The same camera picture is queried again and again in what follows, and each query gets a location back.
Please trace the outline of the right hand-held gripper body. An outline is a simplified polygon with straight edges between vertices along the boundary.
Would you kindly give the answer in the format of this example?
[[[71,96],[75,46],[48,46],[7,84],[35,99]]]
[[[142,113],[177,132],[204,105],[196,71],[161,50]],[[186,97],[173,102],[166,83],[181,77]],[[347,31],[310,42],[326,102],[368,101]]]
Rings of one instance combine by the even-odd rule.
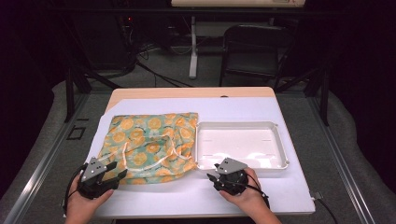
[[[220,164],[219,169],[215,172],[219,175],[219,182],[214,185],[217,191],[223,190],[231,195],[242,193],[248,183],[248,175],[245,169],[248,166],[231,158],[225,158]]]

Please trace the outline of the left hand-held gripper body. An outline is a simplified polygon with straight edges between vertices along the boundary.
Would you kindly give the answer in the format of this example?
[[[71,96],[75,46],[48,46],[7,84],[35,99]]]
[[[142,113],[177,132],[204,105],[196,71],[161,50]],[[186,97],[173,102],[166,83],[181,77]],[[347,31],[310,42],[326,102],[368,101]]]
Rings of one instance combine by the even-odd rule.
[[[95,199],[102,196],[110,189],[117,189],[119,185],[112,185],[103,177],[109,172],[106,170],[106,164],[92,157],[87,163],[78,182],[78,192],[81,196],[88,199]]]

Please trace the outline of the white plastic tray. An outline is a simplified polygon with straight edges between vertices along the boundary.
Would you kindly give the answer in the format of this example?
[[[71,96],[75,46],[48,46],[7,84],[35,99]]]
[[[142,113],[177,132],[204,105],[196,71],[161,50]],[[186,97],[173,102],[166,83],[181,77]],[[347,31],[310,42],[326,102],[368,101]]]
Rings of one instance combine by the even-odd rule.
[[[278,126],[271,121],[201,122],[194,158],[207,171],[226,158],[264,172],[285,170],[290,163]]]

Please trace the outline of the orange flower print drawstring bag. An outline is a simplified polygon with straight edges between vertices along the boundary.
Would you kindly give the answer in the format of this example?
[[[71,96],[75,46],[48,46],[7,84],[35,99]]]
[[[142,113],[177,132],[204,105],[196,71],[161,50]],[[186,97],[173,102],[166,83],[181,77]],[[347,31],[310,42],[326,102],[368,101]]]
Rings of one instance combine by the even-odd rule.
[[[160,184],[181,178],[197,167],[193,147],[198,114],[115,116],[109,125],[99,161],[115,162],[109,179],[126,171],[122,185]]]

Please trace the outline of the person's right hand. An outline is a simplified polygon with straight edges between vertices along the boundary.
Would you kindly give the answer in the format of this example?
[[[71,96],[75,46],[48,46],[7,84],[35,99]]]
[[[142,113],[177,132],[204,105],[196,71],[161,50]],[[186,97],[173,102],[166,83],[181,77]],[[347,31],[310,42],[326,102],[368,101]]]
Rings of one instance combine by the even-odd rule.
[[[226,191],[221,190],[219,194],[229,203],[233,203],[245,214],[257,207],[266,207],[266,203],[262,198],[262,194],[257,189],[262,189],[256,173],[251,168],[246,168],[247,179],[250,186],[254,189],[247,188],[239,195],[230,195]]]

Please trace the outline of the person's left hand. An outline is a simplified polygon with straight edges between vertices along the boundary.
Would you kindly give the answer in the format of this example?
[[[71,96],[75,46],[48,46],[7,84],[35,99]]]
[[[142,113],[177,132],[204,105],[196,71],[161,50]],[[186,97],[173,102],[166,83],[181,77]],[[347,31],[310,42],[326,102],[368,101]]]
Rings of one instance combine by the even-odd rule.
[[[68,197],[66,216],[92,217],[95,211],[112,196],[113,192],[114,190],[110,189],[93,200],[81,196],[78,191],[73,193]]]

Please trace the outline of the white table mat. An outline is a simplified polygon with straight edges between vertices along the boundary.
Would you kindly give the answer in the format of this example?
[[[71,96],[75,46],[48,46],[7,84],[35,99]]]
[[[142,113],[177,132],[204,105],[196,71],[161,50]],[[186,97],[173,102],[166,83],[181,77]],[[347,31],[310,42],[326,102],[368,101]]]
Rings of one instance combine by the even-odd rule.
[[[278,131],[289,160],[285,170],[264,172],[254,169],[278,215],[307,215],[316,207],[291,142],[277,99],[274,97],[157,98],[124,99],[100,119],[89,154],[98,155],[110,121],[118,115],[161,115],[195,112],[201,122],[271,121]],[[214,189],[206,174],[197,169],[178,180],[163,184],[121,185],[96,212],[98,218],[239,217],[241,211],[227,203]]]

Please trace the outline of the black metal stand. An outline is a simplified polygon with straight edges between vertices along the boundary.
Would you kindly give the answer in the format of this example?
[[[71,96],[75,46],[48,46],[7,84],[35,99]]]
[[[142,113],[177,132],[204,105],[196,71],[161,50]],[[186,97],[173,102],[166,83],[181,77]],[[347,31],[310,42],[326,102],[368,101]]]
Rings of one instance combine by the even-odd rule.
[[[92,91],[92,86],[88,81],[89,78],[99,81],[112,90],[118,89],[120,87],[118,84],[115,84],[105,77],[100,76],[81,63],[71,60],[68,71],[65,74],[67,105],[67,113],[64,120],[65,122],[70,121],[75,114],[74,87],[77,87],[84,94],[90,93]]]
[[[304,89],[306,97],[315,97],[317,92],[320,91],[319,101],[319,117],[323,123],[328,126],[328,103],[329,103],[329,83],[330,74],[327,68],[314,68],[301,76],[295,77],[286,84],[276,87],[276,92],[286,91],[292,86],[298,84],[300,81],[308,78],[308,83]]]

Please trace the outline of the wooden table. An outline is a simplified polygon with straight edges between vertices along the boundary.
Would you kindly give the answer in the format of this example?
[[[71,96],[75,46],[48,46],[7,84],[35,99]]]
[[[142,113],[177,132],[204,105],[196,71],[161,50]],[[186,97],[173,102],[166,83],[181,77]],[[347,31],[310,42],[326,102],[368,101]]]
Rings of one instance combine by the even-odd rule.
[[[202,88],[130,88],[115,89],[106,112],[123,99],[204,98],[204,97],[275,97],[270,87],[202,87]]]

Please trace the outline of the black folding chair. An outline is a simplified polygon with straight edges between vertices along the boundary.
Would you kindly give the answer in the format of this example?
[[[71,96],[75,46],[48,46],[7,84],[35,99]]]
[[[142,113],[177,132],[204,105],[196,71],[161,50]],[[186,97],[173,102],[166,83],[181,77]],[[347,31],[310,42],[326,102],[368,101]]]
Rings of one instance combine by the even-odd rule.
[[[275,90],[295,42],[286,27],[238,24],[223,36],[219,85],[227,74],[273,79]]]

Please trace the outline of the white desk leg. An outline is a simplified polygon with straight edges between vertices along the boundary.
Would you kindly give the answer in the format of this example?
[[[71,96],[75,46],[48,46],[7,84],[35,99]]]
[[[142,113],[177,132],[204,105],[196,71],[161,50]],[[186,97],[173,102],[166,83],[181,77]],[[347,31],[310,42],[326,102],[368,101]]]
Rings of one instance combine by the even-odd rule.
[[[196,39],[196,21],[194,17],[191,17],[191,63],[190,63],[190,73],[189,78],[197,78],[197,39]]]

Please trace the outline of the dark computer tower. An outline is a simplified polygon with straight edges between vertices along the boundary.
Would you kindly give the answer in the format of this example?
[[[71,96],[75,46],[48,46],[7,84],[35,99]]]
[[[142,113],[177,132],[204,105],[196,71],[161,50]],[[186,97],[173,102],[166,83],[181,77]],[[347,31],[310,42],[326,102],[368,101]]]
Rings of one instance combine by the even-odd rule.
[[[73,20],[93,69],[126,70],[134,65],[114,16],[81,14]]]

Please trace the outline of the beige desk top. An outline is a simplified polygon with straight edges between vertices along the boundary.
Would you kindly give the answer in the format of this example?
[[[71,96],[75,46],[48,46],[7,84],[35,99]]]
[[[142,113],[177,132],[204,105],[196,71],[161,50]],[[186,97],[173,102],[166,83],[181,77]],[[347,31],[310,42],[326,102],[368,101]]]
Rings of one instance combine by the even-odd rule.
[[[171,0],[173,7],[303,7],[307,0]]]

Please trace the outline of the aluminium floor rail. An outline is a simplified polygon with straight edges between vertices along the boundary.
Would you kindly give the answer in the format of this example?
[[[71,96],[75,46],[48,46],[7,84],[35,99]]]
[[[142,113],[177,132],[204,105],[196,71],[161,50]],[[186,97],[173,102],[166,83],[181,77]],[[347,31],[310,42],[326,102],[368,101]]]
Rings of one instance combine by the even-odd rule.
[[[89,94],[74,97],[75,112],[65,122],[66,98],[62,94],[55,95],[39,136],[5,196],[0,200],[0,224],[21,223],[88,99]]]
[[[330,126],[325,124],[319,114],[319,105],[317,100],[313,97],[308,97],[307,102],[313,111],[320,129],[325,135],[337,172],[342,179],[349,200],[352,202],[361,224],[375,224],[375,219],[362,196],[361,190],[355,181],[353,174],[349,170],[347,162],[332,134]]]

